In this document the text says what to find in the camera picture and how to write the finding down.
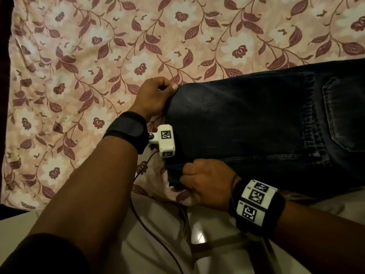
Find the pink floral bed sheet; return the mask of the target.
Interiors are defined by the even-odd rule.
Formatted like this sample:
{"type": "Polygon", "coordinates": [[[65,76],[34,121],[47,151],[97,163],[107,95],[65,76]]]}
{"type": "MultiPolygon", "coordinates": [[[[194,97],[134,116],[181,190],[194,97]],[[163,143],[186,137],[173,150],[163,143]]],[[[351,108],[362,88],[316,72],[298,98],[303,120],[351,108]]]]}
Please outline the pink floral bed sheet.
{"type": "Polygon", "coordinates": [[[365,0],[12,1],[0,204],[19,210],[47,205],[148,78],[365,58],[365,0]]]}

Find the person's right hand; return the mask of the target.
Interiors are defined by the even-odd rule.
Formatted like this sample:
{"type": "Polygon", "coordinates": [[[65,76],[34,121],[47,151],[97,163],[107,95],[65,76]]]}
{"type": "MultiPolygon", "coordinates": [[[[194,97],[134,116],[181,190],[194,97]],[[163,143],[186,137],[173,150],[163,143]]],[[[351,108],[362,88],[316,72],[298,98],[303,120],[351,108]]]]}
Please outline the person's right hand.
{"type": "Polygon", "coordinates": [[[232,190],[240,180],[233,169],[214,159],[186,163],[180,177],[200,205],[222,212],[229,211],[232,190]]]}

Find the black sleeve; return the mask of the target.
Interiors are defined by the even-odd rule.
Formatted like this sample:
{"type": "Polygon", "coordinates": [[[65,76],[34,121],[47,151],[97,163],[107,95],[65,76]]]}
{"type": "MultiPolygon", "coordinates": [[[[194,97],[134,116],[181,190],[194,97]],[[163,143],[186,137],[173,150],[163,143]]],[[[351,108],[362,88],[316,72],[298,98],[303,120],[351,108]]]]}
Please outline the black sleeve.
{"type": "Polygon", "coordinates": [[[91,274],[86,256],[62,237],[27,236],[0,266],[0,274],[91,274]]]}

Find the person's left hand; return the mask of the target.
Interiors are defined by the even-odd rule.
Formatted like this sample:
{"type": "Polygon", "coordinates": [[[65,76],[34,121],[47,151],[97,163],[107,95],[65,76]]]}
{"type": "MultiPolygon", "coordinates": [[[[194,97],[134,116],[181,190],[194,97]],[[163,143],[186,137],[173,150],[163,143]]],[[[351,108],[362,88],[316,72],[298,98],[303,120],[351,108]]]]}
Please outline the person's left hand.
{"type": "Polygon", "coordinates": [[[176,91],[160,91],[159,85],[173,83],[165,77],[154,77],[147,79],[140,87],[136,99],[129,111],[142,116],[146,122],[153,117],[162,114],[167,100],[173,96],[176,91]]]}

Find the person's right forearm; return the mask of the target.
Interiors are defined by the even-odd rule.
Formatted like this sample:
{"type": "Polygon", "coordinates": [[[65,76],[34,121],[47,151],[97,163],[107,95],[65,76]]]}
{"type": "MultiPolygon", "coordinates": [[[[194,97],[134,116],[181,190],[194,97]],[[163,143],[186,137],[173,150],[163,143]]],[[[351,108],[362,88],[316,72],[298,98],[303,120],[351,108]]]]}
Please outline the person's right forearm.
{"type": "Polygon", "coordinates": [[[292,201],[269,239],[312,274],[365,274],[365,225],[292,201]]]}

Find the dark blue denim jeans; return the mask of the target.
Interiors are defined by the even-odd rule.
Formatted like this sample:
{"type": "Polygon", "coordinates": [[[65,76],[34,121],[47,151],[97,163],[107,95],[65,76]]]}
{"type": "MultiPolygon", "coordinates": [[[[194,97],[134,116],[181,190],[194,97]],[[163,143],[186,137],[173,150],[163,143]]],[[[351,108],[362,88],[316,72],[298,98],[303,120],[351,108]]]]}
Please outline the dark blue denim jeans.
{"type": "Polygon", "coordinates": [[[330,61],[179,86],[167,103],[183,166],[217,159],[242,179],[309,198],[365,186],[365,58],[330,61]]]}

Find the person's left forearm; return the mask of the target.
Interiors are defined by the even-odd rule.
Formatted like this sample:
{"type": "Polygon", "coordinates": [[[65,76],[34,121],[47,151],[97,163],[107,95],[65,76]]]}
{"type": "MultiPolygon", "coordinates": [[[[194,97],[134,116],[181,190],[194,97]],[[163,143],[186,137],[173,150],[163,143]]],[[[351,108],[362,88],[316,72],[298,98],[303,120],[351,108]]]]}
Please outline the person's left forearm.
{"type": "Polygon", "coordinates": [[[29,236],[67,239],[99,268],[127,215],[137,160],[128,141],[103,138],[51,199],[29,236]]]}

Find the white marker right wrist tracker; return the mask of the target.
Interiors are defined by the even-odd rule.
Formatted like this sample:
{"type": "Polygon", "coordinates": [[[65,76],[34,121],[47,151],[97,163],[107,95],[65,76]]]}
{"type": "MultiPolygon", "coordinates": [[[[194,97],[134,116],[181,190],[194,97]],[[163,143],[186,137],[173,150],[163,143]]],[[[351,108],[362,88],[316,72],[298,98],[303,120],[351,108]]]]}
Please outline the white marker right wrist tracker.
{"type": "Polygon", "coordinates": [[[237,215],[261,227],[277,190],[257,180],[250,180],[240,196],[236,208],[237,215]]]}

